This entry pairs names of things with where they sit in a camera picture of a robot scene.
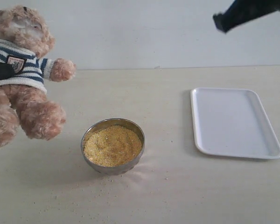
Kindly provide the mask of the beige teddy bear striped shirt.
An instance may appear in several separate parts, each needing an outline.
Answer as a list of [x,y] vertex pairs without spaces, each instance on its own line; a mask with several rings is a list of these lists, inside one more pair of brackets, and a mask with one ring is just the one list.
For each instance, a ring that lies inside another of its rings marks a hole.
[[0,80],[0,147],[19,127],[31,139],[50,140],[63,129],[64,109],[48,100],[44,80],[72,79],[75,64],[46,58],[54,37],[38,11],[17,5],[0,10],[0,63],[12,65],[15,75]]

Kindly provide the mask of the white plastic tray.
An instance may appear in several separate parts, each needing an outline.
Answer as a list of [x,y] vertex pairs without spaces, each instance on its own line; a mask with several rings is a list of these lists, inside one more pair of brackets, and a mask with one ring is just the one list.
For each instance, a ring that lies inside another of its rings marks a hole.
[[194,140],[207,155],[273,160],[280,143],[258,94],[248,89],[191,90]]

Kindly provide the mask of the steel bowl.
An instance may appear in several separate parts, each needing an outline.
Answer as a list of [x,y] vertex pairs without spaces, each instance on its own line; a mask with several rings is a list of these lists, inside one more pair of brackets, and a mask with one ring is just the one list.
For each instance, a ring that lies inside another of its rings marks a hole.
[[[113,126],[113,125],[123,126],[127,129],[134,131],[140,138],[140,141],[142,142],[142,149],[141,149],[141,152],[138,154],[138,156],[136,156],[132,161],[130,161],[126,164],[119,165],[116,167],[102,167],[95,163],[92,163],[90,160],[87,159],[87,157],[84,153],[84,147],[85,147],[86,141],[90,138],[91,135],[93,135],[105,128]],[[139,125],[137,125],[133,121],[130,121],[130,120],[124,119],[124,118],[110,118],[110,119],[102,120],[102,121],[92,125],[83,135],[83,137],[81,139],[80,148],[81,148],[84,160],[95,171],[97,171],[101,174],[104,174],[104,175],[121,175],[121,174],[124,174],[127,171],[131,170],[139,162],[141,156],[144,153],[145,135],[144,135],[142,129],[139,127]]]

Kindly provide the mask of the yellow millet grain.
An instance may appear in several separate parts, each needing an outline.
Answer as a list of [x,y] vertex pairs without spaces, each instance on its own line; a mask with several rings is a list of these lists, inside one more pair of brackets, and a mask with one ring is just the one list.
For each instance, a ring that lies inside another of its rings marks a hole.
[[113,125],[86,141],[84,153],[88,160],[102,167],[116,167],[132,161],[141,152],[138,135],[123,126]]

